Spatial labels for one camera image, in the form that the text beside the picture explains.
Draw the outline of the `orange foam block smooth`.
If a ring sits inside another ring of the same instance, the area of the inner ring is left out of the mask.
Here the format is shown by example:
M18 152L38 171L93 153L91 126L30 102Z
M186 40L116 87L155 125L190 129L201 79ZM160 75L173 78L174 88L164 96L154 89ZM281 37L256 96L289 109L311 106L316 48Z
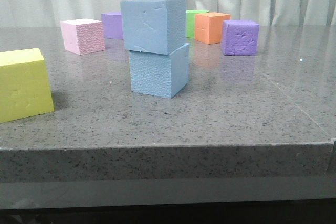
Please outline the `orange foam block smooth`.
M206 44L217 44L222 39L224 20L230 20L231 14L209 12L195 15L194 38Z

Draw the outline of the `pink foam block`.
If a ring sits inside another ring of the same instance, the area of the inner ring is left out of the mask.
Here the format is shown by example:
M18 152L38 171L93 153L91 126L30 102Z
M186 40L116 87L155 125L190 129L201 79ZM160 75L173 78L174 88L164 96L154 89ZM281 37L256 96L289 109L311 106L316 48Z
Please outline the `pink foam block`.
M64 48L78 55L106 49L103 22L94 19L74 19L60 22Z

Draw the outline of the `yellow foam block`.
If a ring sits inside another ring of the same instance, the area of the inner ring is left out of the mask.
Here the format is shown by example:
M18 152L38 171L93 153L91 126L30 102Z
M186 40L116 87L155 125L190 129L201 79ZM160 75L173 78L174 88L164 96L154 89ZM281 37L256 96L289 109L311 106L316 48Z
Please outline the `yellow foam block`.
M54 111L40 49L1 52L1 122Z

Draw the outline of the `light blue foam block textured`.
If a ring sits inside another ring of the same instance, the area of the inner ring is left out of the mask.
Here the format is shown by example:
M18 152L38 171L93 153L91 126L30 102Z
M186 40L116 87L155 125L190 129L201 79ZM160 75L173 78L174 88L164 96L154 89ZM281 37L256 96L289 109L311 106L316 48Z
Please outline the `light blue foam block textured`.
M185 43L169 55L130 51L132 91L174 97L189 82L189 48Z

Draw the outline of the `purple foam block rear left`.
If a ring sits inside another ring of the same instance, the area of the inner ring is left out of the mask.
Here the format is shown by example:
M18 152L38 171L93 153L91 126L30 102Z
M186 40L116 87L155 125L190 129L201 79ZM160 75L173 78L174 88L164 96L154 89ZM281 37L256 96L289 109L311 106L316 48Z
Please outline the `purple foam block rear left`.
M120 11L101 14L104 37L108 39L123 39L122 14Z

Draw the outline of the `green foam block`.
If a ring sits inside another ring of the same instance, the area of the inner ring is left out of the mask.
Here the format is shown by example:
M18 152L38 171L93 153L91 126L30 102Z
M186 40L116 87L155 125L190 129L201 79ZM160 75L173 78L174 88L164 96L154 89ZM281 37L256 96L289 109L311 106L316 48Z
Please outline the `green foam block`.
M186 37L194 38L195 15L208 13L208 10L187 10L186 11Z

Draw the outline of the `purple foam block dented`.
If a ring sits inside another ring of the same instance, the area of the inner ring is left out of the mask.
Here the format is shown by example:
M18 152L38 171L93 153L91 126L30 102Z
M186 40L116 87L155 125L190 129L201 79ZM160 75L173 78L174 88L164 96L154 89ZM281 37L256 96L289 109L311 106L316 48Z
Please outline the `purple foam block dented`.
M259 24L253 20L224 20L221 49L227 56L255 56Z

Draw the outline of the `blue foam block smooth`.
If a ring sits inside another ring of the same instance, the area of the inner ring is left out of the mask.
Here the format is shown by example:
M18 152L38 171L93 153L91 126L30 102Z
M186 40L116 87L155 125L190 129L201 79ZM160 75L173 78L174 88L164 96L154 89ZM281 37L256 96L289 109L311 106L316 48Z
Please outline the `blue foam block smooth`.
M168 55L186 43L187 0L120 3L127 50Z

